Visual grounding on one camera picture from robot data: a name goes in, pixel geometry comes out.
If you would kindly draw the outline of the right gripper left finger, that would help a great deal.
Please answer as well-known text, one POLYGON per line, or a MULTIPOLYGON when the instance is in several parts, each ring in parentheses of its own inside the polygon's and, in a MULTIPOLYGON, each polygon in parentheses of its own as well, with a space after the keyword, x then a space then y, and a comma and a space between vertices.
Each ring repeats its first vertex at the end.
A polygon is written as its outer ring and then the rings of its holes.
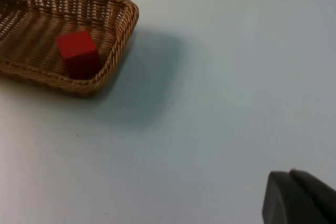
POLYGON ((264 223, 335 223, 328 221, 289 172, 268 175, 262 218, 264 223))

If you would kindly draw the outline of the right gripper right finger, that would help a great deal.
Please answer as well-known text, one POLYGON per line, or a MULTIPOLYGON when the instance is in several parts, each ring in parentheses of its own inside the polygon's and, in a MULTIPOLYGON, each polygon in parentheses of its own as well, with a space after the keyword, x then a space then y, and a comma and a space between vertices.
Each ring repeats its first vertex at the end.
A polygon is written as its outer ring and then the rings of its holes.
POLYGON ((335 189, 303 170, 292 169, 290 176, 308 194, 328 221, 335 221, 335 189))

